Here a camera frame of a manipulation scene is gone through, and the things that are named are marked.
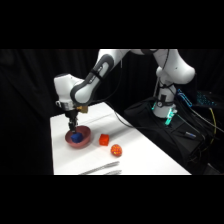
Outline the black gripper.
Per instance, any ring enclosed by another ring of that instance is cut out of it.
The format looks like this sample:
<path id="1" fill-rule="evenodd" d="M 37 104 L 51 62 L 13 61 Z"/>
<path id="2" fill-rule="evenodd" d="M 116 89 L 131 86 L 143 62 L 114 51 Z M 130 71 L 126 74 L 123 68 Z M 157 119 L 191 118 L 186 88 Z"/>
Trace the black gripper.
<path id="1" fill-rule="evenodd" d="M 71 110 L 71 111 L 66 111 L 65 116 L 69 119 L 69 122 L 71 124 L 68 124 L 69 131 L 72 133 L 77 133 L 77 116 L 78 116 L 78 111 L 77 110 Z"/>

